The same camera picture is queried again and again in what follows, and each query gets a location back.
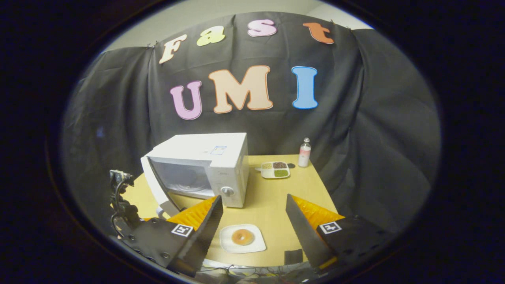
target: blue letter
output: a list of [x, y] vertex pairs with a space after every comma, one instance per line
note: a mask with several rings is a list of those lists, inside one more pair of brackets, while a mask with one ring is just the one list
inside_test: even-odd
[[295, 66], [291, 72], [296, 75], [298, 94], [293, 106], [297, 109], [313, 109], [317, 106], [314, 99], [314, 76], [317, 70], [312, 67]]

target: yellow tabletop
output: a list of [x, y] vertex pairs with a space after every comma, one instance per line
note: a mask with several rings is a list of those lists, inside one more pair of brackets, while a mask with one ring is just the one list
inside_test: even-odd
[[[264, 179], [255, 170], [261, 163], [283, 161], [293, 163], [291, 175], [283, 179]], [[297, 155], [249, 156], [249, 180], [243, 208], [224, 207], [223, 216], [214, 235], [206, 258], [226, 264], [245, 266], [284, 265], [284, 251], [301, 249], [301, 245], [286, 214], [286, 197], [292, 194], [337, 213], [328, 191], [312, 163], [298, 167]], [[135, 180], [135, 187], [126, 188], [123, 198], [138, 207], [141, 218], [157, 217], [158, 204], [152, 195], [144, 174]], [[171, 194], [180, 207], [189, 208], [202, 199]], [[231, 254], [221, 248], [219, 232], [230, 225], [256, 225], [265, 240], [266, 250], [254, 253]]]

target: white microwave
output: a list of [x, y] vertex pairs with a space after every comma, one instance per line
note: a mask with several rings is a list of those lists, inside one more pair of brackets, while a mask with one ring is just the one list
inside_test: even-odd
[[208, 199], [242, 208], [249, 163], [246, 133], [175, 135], [140, 159], [147, 184], [163, 211], [181, 211], [169, 193]]

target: pink label bottle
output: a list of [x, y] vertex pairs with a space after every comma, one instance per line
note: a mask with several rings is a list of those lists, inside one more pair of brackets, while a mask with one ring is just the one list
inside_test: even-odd
[[305, 168], [309, 165], [309, 157], [311, 155], [310, 139], [305, 137], [304, 143], [300, 146], [300, 156], [298, 158], [298, 166]]

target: donut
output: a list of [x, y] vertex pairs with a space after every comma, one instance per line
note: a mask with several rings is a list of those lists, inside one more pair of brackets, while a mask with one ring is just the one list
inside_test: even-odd
[[254, 241], [254, 234], [246, 229], [240, 229], [233, 232], [231, 240], [237, 245], [247, 246]]

